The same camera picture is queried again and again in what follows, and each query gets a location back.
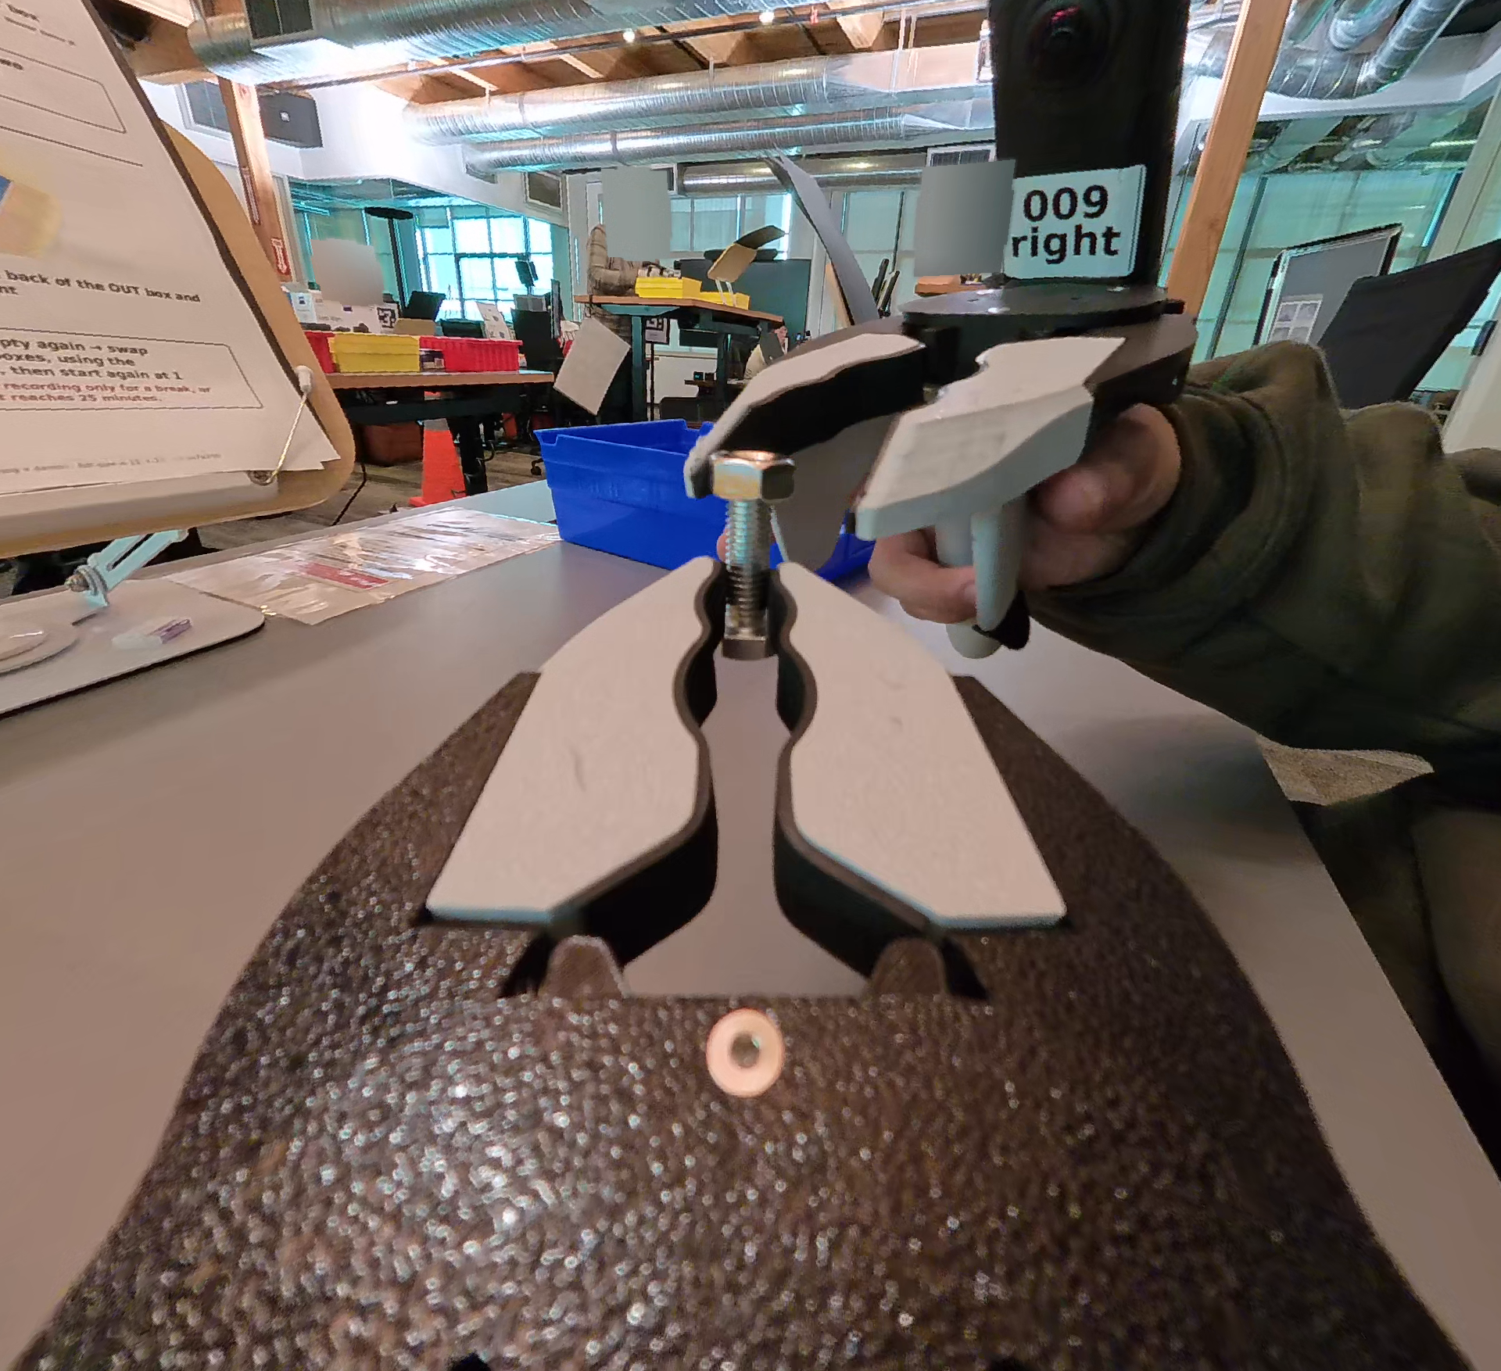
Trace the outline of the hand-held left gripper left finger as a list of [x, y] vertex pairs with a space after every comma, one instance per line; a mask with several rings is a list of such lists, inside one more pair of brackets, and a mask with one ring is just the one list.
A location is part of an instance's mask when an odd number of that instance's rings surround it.
[[425, 913], [550, 944], [589, 934], [617, 961], [694, 919], [717, 869], [702, 733], [717, 643], [706, 554], [571, 635], [537, 673]]

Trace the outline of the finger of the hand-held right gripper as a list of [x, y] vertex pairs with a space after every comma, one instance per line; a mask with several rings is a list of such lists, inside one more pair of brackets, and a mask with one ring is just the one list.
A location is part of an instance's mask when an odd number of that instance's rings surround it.
[[909, 335], [859, 332], [819, 337], [761, 370], [685, 456], [685, 493], [710, 493], [715, 454], [790, 460], [875, 424], [882, 443], [892, 418], [919, 406], [928, 351]]
[[1128, 374], [1128, 335], [1059, 335], [994, 345], [932, 399], [796, 454], [792, 493], [775, 504], [782, 558], [807, 568], [852, 518], [875, 541], [930, 527], [946, 566], [1017, 575], [1026, 495], [1078, 460], [1097, 391]]

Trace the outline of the steel hex bolt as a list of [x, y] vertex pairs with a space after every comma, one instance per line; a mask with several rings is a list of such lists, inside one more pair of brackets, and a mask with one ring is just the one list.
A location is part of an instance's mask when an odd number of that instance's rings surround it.
[[725, 604], [767, 608], [773, 504], [792, 493], [794, 472], [790, 456], [757, 449], [710, 456], [710, 493], [725, 502]]

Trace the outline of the person's right forearm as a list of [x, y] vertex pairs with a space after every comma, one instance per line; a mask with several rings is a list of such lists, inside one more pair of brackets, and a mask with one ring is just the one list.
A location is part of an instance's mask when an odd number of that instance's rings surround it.
[[1180, 481], [1115, 572], [1028, 595], [1043, 625], [1258, 735], [1383, 748], [1498, 802], [1498, 462], [1410, 403], [1343, 410], [1306, 345], [1193, 366]]

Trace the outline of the wooden standing desk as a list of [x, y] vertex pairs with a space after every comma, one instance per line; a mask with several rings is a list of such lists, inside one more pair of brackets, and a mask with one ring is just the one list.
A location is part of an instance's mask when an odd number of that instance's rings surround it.
[[596, 412], [600, 422], [625, 420], [642, 422], [652, 420], [650, 401], [650, 374], [646, 364], [644, 343], [644, 320], [650, 316], [665, 316], [667, 320], [685, 326], [690, 332], [710, 335], [715, 347], [713, 366], [713, 391], [711, 412], [723, 410], [723, 405], [734, 395], [733, 387], [733, 355], [734, 341], [757, 343], [759, 337], [771, 335], [773, 347], [779, 347], [777, 330], [781, 330], [782, 318], [771, 312], [759, 312], [748, 307], [734, 307], [733, 303], [721, 303], [715, 297], [669, 297], [669, 299], [640, 299], [631, 293], [575, 293], [573, 307], [600, 307], [612, 316], [629, 320], [629, 355], [627, 355], [627, 401], [621, 401], [612, 391], [606, 391], [606, 406]]

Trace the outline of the grey desk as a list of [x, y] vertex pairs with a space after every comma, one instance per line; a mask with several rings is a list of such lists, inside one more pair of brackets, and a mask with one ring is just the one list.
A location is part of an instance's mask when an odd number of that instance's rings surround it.
[[[3, 1367], [155, 1153], [258, 938], [389, 787], [516, 671], [662, 575], [535, 554], [3, 719]], [[1034, 631], [951, 654], [1189, 886], [1299, 1069], [1389, 1255], [1473, 1367], [1496, 1367], [1496, 1176], [1268, 773], [1253, 735]]]

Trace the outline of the person's right hand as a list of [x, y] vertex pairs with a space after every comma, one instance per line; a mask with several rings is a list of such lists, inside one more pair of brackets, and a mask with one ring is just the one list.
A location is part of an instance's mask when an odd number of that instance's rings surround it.
[[[1078, 462], [1028, 491], [1019, 589], [1047, 591], [1115, 572], [1170, 502], [1180, 470], [1176, 431], [1161, 408], [1118, 412]], [[942, 566], [926, 531], [878, 539], [869, 577], [917, 620], [959, 623], [974, 616], [972, 570]]]

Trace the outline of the grey leaning board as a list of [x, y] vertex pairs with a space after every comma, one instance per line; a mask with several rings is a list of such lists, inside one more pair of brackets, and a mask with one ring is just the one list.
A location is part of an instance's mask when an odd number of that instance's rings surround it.
[[552, 389], [573, 408], [594, 416], [627, 362], [629, 345], [602, 322], [585, 316], [554, 372]]

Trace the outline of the blue plastic bin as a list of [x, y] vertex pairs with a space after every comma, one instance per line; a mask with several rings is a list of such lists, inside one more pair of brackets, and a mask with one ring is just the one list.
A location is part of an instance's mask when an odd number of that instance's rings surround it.
[[541, 428], [564, 541], [663, 570], [715, 556], [725, 502], [686, 495], [683, 479], [686, 453], [710, 428], [685, 420]]

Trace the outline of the grey partition screen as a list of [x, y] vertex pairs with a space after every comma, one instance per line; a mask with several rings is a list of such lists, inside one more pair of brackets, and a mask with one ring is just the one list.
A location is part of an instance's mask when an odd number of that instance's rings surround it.
[[1401, 222], [1387, 222], [1278, 251], [1253, 343], [1316, 345], [1351, 287], [1366, 276], [1389, 272], [1401, 230]]

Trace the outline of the orange traffic cone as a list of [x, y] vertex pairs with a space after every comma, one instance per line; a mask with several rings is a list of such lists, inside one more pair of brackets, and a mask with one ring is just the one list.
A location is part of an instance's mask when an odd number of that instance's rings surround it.
[[408, 504], [425, 508], [468, 497], [464, 462], [447, 420], [422, 422], [422, 485]]

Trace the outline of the wooden table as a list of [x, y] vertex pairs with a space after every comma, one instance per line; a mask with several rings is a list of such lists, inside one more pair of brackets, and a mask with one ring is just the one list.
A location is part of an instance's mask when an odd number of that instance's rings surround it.
[[543, 370], [333, 372], [326, 376], [347, 422], [360, 428], [445, 422], [454, 437], [466, 495], [487, 491], [481, 424], [514, 414], [518, 429], [552, 385]]

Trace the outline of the person's torso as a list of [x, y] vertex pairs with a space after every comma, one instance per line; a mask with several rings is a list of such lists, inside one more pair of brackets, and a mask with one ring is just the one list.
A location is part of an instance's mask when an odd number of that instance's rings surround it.
[[1366, 946], [1498, 1165], [1496, 756], [1257, 741]]

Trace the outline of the white round pad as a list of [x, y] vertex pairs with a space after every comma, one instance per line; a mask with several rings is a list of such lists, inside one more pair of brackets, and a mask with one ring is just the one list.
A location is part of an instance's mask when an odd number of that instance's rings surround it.
[[1, 675], [32, 668], [59, 656], [76, 641], [76, 625], [70, 621], [45, 621], [42, 625], [1, 625]]

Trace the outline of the wooden post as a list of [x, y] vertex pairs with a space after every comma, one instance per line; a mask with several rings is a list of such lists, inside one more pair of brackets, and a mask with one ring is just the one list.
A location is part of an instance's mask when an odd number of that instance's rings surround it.
[[1166, 291], [1180, 301], [1187, 316], [1197, 316], [1209, 289], [1289, 5], [1291, 0], [1243, 0], [1235, 17], [1166, 274]]

